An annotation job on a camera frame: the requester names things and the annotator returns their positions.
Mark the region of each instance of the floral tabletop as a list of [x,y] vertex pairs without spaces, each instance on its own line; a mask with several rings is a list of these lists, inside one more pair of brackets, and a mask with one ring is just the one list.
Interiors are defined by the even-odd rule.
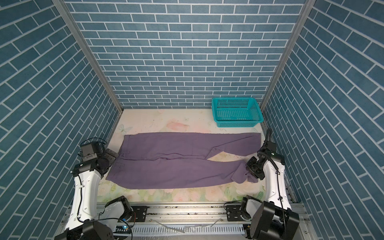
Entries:
[[[112,136],[108,148],[118,152],[124,135],[143,132],[201,132],[201,133],[244,133],[260,132],[260,124],[255,127],[218,128],[210,109],[126,109]],[[229,153],[219,153],[212,161],[247,161],[253,154],[243,157]],[[130,202],[222,202],[241,200],[251,195],[260,200],[265,197],[265,181],[244,182],[186,189],[126,189],[105,180],[100,181],[98,202],[108,202],[124,195]]]

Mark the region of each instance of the tiled wall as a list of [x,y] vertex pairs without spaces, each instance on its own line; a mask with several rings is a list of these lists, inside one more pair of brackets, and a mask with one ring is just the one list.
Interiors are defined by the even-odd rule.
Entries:
[[317,0],[264,114],[319,239],[384,239],[383,13]]
[[0,1],[0,239],[53,237],[117,111],[51,0]]
[[305,0],[66,1],[124,108],[264,96]]

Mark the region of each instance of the pants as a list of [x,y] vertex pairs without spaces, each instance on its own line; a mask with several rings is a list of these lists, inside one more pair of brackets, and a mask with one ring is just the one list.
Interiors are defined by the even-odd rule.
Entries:
[[247,156],[260,149],[260,133],[154,132],[125,135],[107,180],[127,189],[208,187],[257,182],[244,161],[207,160],[220,152]]

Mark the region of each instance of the teal plastic basket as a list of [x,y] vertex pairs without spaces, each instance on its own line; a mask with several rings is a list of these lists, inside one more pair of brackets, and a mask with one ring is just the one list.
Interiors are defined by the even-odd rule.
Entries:
[[254,98],[212,98],[212,113],[218,127],[254,127],[264,120]]

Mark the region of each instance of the folded fabric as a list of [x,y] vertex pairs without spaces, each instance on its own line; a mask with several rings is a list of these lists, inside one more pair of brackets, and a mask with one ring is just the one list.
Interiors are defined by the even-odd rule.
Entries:
[[247,156],[261,145],[260,133],[154,132],[125,135],[107,180],[127,189],[208,187],[257,182],[245,161],[216,162],[220,152]]

